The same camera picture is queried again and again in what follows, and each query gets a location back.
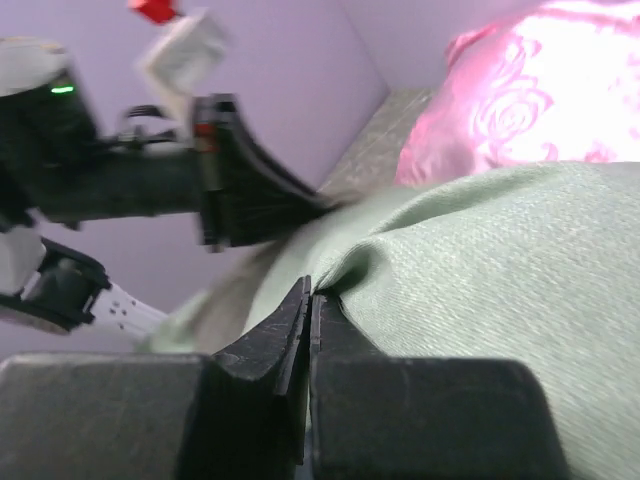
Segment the green beige patchwork pillowcase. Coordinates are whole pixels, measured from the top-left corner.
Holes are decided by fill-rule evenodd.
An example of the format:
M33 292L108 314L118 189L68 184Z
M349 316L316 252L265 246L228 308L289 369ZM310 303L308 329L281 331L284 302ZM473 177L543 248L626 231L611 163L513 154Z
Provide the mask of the green beige patchwork pillowcase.
M524 361L573 476L638 477L637 163L532 164L359 199L258 249L143 347L217 352L305 276L388 354Z

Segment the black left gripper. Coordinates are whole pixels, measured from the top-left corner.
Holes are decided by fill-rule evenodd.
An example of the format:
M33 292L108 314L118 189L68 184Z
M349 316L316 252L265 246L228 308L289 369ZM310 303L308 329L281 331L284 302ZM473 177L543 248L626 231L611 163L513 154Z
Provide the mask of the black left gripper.
M202 243L224 250L276 239L339 206L254 139L231 94L214 96L214 137L224 188L237 206L219 199L210 123L194 123L187 141L176 129L150 134L130 123L140 117L168 115L156 105L131 107L110 137L88 115L74 122L75 224L194 212Z

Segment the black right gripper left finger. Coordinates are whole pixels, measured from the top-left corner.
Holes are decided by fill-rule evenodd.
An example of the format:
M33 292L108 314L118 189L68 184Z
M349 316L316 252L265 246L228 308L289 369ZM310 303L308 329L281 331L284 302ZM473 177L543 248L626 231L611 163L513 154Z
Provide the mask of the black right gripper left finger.
M205 355L1 365L5 479L290 479L304 458L310 282Z

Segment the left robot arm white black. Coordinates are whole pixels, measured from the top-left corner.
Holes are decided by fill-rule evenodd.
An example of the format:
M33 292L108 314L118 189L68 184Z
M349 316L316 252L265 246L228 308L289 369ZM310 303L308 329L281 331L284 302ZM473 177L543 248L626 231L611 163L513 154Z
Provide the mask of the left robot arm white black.
M149 135L128 110L103 138L62 46L1 42L1 310L15 323L65 335L82 326L146 339L164 313L112 282L104 266L42 237L36 216L84 222L192 212L213 251L268 242L333 211L334 204L252 138L233 96L187 105L186 132Z

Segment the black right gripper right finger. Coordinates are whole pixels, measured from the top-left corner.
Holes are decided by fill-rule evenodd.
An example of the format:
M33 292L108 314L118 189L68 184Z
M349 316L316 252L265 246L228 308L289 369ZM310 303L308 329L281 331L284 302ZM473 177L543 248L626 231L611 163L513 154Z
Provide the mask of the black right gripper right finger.
M318 479L566 479L543 389L523 364L394 358L316 295L310 409Z

